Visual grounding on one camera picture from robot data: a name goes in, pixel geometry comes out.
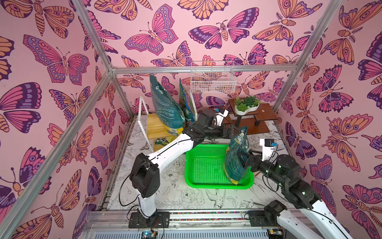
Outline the small green seed packet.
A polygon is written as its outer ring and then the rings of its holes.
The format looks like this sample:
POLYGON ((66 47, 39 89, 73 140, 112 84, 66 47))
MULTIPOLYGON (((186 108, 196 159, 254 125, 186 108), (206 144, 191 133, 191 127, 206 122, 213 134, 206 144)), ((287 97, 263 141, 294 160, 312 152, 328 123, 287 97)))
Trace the small green seed packet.
POLYGON ((154 141, 154 145, 166 146, 173 140, 172 136, 159 137, 154 141))

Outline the blue edged soil bag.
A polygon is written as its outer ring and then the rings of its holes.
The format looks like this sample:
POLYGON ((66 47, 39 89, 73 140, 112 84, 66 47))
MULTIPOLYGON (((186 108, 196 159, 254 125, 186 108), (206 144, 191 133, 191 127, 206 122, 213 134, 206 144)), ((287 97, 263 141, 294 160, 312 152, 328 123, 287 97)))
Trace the blue edged soil bag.
POLYGON ((184 113, 186 123, 191 123, 195 121, 194 111, 192 109, 192 101, 191 101, 189 93, 187 92, 186 88, 183 86, 181 80, 179 82, 180 82, 179 103, 184 113))

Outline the green plastic basket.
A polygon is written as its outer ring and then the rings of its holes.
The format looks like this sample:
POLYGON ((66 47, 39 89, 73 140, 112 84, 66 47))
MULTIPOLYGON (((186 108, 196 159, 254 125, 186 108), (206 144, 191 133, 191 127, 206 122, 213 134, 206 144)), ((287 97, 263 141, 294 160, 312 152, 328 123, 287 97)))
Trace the green plastic basket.
POLYGON ((248 169, 237 185, 224 173, 224 158, 228 145, 200 144, 186 153, 185 182, 198 189, 246 190, 254 184, 254 175, 248 169))

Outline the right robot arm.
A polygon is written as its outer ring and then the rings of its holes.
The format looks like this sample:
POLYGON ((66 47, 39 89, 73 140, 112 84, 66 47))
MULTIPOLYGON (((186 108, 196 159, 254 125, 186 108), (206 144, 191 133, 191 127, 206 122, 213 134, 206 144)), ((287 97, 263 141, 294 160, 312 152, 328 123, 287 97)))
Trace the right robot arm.
POLYGON ((248 153, 240 151, 237 155, 252 172, 259 171, 266 180, 276 183, 283 198, 302 212, 319 233, 302 223, 278 200, 266 205, 262 211, 249 211, 251 226, 280 226, 297 239, 351 238, 313 187, 299 177, 300 165, 293 157, 282 154, 276 158, 275 163, 272 163, 269 160, 262 160, 262 154, 254 150, 248 153))

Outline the white wood shelf rack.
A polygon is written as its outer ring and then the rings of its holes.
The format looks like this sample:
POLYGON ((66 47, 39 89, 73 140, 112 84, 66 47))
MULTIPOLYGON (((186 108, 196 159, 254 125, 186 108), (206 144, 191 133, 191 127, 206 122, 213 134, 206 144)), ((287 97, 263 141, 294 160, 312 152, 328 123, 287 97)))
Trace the white wood shelf rack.
POLYGON ((160 149, 164 147, 161 145, 154 145, 154 141, 157 138, 172 136, 174 140, 179 136, 179 134, 181 134, 180 132, 170 133, 170 131, 167 130, 165 125, 160 121, 157 114, 150 114, 142 96, 140 96, 139 98, 137 123, 140 126, 140 129, 151 152, 154 152, 155 149, 160 149), (143 116, 142 107, 144 107, 144 110, 146 112, 146 115, 144 115, 146 116, 146 126, 144 126, 141 122, 141 118, 143 116))

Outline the aluminium frame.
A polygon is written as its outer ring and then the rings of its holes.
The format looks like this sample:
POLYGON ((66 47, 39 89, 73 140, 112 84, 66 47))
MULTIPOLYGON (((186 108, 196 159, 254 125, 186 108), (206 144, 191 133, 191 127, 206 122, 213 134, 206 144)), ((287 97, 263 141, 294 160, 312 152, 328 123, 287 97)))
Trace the aluminium frame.
POLYGON ((288 27, 293 40, 263 41, 264 62, 288 55, 297 60, 296 41, 315 25, 328 1, 293 1, 291 13, 280 1, 1 1, 1 220, 15 226, 33 220, 47 239, 70 239, 85 207, 87 181, 95 167, 107 185, 106 168, 91 157, 128 128, 115 116, 112 133, 102 133, 96 110, 124 109, 111 68, 222 65, 224 55, 253 55, 254 35, 268 27, 288 27), (84 104, 95 97, 83 117, 84 104), (76 117, 80 129, 21 219, 10 217, 25 187, 48 162, 56 141, 48 129, 63 133, 76 117))

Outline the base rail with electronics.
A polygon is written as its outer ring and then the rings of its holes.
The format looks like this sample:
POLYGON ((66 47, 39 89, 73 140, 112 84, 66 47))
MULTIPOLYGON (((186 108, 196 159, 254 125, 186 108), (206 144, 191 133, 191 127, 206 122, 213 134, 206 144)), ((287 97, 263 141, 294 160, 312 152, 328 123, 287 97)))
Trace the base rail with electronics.
POLYGON ((91 212, 82 239, 322 239, 298 210, 280 225, 266 224, 260 209, 169 210, 165 221, 145 228, 128 211, 91 212))

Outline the green fertilizer bag plant picture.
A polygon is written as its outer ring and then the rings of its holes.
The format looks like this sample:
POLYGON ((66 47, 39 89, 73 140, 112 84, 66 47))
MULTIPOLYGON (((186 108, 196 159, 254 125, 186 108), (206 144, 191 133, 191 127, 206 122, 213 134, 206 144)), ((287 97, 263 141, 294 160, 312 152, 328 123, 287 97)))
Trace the green fertilizer bag plant picture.
POLYGON ((249 166, 246 166, 248 157, 239 155, 240 153, 249 153, 247 130, 247 126, 241 127, 238 134, 231 138, 225 152, 224 173, 228 180, 234 185, 239 184, 239 181, 244 177, 249 168, 249 166))

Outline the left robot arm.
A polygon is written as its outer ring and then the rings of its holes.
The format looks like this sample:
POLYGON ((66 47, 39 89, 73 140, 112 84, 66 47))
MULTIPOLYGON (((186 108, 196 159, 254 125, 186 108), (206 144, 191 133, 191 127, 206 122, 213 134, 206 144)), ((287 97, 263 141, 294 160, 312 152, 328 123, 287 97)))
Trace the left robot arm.
POLYGON ((137 192, 138 209, 132 213, 133 222, 152 227, 160 222, 165 226, 165 214, 158 215, 155 205, 155 193, 160 187, 160 173, 175 159, 192 150, 205 139, 230 139, 237 129, 234 125, 223 124, 229 115, 224 108, 207 109, 202 111, 198 120, 187 126, 171 143, 160 150, 145 155, 136 156, 128 179, 137 192))

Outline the dark green fertilizer bag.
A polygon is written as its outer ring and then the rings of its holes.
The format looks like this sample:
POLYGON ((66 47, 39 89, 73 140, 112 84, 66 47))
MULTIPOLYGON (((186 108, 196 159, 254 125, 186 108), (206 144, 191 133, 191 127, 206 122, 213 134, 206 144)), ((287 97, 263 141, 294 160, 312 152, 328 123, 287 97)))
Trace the dark green fertilizer bag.
POLYGON ((186 122, 180 105, 154 75, 150 75, 150 89, 155 112, 164 128, 170 134, 180 135, 186 122))

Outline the succulent in white pot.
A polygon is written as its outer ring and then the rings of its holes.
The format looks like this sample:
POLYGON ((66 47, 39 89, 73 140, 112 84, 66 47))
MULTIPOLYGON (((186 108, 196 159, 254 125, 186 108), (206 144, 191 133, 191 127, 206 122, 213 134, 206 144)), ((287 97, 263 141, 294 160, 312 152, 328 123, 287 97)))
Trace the succulent in white pot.
POLYGON ((239 116, 244 116, 256 111, 259 108, 260 102, 256 96, 248 96, 242 99, 236 98, 234 101, 234 112, 239 116))

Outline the brown wooden plant stand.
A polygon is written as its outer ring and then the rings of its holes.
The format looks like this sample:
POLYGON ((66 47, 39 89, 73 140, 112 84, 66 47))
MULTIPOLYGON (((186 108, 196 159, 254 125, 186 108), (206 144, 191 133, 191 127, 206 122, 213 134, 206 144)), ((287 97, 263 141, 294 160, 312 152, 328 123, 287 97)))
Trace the brown wooden plant stand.
POLYGON ((248 134, 269 133, 270 130, 265 121, 277 120, 278 116, 269 103, 261 103, 254 112, 249 112, 244 116, 233 113, 236 119, 231 119, 230 115, 223 120, 223 124, 234 124, 237 128, 248 127, 248 134))

